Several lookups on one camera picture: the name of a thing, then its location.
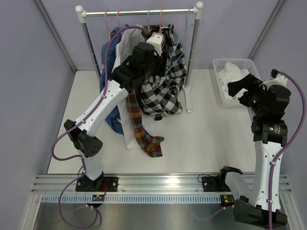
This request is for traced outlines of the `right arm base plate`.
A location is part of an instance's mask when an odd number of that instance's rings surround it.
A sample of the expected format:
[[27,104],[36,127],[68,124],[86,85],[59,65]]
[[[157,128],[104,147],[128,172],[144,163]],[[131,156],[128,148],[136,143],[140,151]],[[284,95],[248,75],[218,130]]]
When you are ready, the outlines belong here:
[[219,176],[208,176],[201,174],[201,184],[204,192],[230,192],[225,179]]

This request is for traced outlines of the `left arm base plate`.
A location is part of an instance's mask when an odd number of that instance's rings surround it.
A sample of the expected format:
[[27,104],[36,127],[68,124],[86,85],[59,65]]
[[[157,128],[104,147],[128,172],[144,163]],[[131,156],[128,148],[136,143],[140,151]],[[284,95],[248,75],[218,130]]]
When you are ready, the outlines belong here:
[[116,192],[118,190],[118,177],[99,177],[92,181],[84,176],[77,180],[76,192]]

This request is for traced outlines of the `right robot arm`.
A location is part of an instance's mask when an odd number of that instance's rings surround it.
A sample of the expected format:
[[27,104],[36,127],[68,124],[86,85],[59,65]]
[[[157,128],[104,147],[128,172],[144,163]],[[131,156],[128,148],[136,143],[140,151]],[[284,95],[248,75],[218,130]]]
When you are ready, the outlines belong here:
[[252,74],[228,83],[228,94],[251,111],[251,131],[255,143],[256,165],[252,188],[244,182],[240,169],[225,166],[216,178],[222,190],[230,190],[234,219],[272,230],[287,224],[279,201],[279,177],[288,128],[282,117],[290,103],[291,92],[278,83],[264,83]]

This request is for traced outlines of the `white linen shirt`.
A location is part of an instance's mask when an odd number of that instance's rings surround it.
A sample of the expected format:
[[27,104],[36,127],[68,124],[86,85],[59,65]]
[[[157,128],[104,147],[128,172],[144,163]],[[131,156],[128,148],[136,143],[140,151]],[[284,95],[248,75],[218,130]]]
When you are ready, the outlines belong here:
[[218,72],[218,79],[221,85],[223,97],[238,102],[238,98],[243,95],[245,89],[242,89],[236,96],[231,97],[228,95],[228,86],[230,82],[238,81],[249,74],[247,69],[240,69],[238,66],[227,61],[225,67]]

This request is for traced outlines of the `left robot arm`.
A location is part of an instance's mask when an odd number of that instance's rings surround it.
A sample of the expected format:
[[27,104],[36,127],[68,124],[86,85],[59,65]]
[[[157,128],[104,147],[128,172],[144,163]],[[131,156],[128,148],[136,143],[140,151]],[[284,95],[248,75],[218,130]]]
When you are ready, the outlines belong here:
[[66,120],[64,127],[69,139],[81,155],[84,173],[78,177],[77,192],[117,191],[115,177],[104,177],[99,162],[103,142],[96,134],[106,117],[150,74],[159,74],[162,44],[151,41],[138,43],[130,56],[111,73],[107,86],[96,100],[75,121]]

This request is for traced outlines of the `black white checked shirt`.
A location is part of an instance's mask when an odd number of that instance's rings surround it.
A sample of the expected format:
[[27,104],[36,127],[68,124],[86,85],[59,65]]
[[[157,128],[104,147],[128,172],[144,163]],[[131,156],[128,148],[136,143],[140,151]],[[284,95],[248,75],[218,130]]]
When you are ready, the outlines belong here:
[[185,65],[185,50],[176,34],[174,25],[163,31],[166,38],[166,69],[163,77],[150,76],[141,87],[139,94],[140,108],[146,115],[152,115],[154,120],[162,120],[166,115],[182,112],[178,95],[187,76]]

